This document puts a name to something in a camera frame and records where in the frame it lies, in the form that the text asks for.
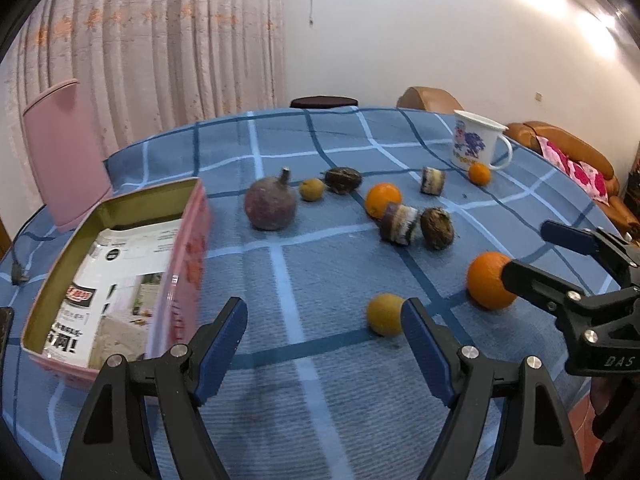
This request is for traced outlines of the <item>right hand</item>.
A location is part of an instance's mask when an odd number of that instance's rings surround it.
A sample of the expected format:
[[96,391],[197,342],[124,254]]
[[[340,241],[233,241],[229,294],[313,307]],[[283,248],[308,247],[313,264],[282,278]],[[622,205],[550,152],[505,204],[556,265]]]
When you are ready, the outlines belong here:
[[617,388],[617,382],[613,378],[593,377],[590,386],[590,403],[596,417],[604,413],[610,404],[612,395]]

